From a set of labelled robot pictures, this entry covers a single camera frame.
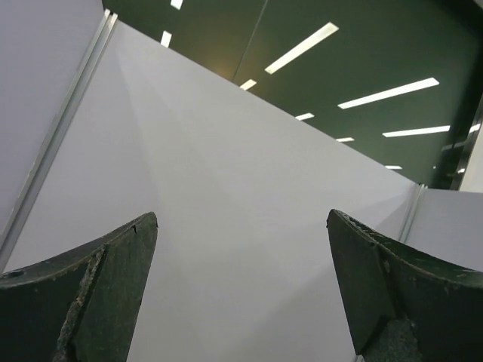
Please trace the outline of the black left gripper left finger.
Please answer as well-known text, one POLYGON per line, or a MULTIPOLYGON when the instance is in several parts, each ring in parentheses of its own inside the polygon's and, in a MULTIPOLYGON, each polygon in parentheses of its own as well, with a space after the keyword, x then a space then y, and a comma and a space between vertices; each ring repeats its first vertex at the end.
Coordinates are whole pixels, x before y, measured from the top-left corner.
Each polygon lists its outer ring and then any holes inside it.
POLYGON ((158 236, 153 212, 1 276, 3 361, 125 361, 158 236))

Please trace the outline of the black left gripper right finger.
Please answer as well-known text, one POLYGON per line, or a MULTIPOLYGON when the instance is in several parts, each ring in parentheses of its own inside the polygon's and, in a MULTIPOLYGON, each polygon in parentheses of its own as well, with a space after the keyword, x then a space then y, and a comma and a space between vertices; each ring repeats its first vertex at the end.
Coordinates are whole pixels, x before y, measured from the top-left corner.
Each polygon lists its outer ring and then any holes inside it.
POLYGON ((482 273, 430 256, 339 210, 331 255, 355 353, 365 361, 480 361, 482 273))

